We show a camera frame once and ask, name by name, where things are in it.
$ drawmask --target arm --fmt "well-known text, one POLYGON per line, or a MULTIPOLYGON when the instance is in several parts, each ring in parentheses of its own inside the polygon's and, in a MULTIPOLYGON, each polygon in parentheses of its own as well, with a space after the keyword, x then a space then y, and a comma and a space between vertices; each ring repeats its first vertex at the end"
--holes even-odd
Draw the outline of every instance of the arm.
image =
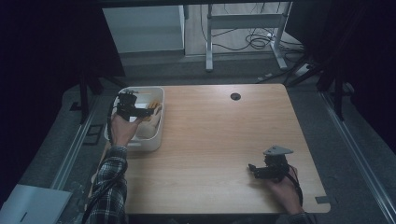
POLYGON ((111 122, 113 146, 106 153, 92 187, 92 198, 113 183, 111 188, 99 198, 88 218, 90 223, 125 223, 124 203, 126 200, 126 180, 124 172, 127 167, 126 146, 134 137, 142 119, 128 122, 116 115, 111 122))
MULTIPOLYGON (((291 166, 289 174, 297 179, 297 169, 291 166)), ((288 178, 283 178, 282 181, 277 179, 265 179, 265 186, 273 192, 276 200, 283 205, 290 215, 288 221, 290 224, 311 224, 311 220, 307 213, 300 206, 300 200, 296 189, 288 178)))

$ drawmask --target black curtain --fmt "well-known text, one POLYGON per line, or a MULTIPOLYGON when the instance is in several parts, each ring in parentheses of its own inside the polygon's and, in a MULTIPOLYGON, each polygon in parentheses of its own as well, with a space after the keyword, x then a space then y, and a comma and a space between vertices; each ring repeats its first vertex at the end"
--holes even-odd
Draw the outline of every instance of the black curtain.
POLYGON ((396 1, 332 0, 319 48, 314 58, 329 58, 357 4, 367 9, 341 54, 344 81, 352 84, 352 103, 389 147, 396 152, 396 1))
POLYGON ((0 3, 0 203, 40 148, 66 90, 89 77, 124 76, 99 7, 62 1, 0 3))

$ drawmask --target round hole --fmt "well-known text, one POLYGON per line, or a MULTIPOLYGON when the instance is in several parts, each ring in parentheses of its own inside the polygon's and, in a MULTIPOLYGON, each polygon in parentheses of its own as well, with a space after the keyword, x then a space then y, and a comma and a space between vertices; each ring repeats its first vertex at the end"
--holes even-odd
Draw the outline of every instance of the round hole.
POLYGON ((231 99, 238 101, 241 99, 241 95, 237 92, 234 92, 233 94, 231 94, 231 99))

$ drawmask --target plaid shirt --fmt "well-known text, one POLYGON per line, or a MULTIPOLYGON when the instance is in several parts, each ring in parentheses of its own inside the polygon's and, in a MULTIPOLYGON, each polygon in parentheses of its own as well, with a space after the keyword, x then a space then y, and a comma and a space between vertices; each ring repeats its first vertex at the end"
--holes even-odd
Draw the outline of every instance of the plaid shirt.
MULTIPOLYGON (((126 147, 112 147, 106 153, 93 183, 92 198, 102 192, 107 183, 111 182, 119 172, 122 172, 122 167, 127 165, 126 147)), ((87 223, 126 223, 124 211, 126 192, 126 180, 122 174, 116 184, 93 207, 87 223)))

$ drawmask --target desk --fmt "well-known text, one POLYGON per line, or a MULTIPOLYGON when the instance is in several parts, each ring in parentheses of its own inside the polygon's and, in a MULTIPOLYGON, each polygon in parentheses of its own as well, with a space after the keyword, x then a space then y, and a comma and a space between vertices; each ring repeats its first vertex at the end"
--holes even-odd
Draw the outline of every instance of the desk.
POLYGON ((248 163, 264 166, 279 145, 299 169, 304 209, 326 213, 317 169, 283 85, 165 86, 163 140, 150 153, 128 152, 128 214, 281 213, 248 163), (237 92, 241 99, 230 95, 237 92))

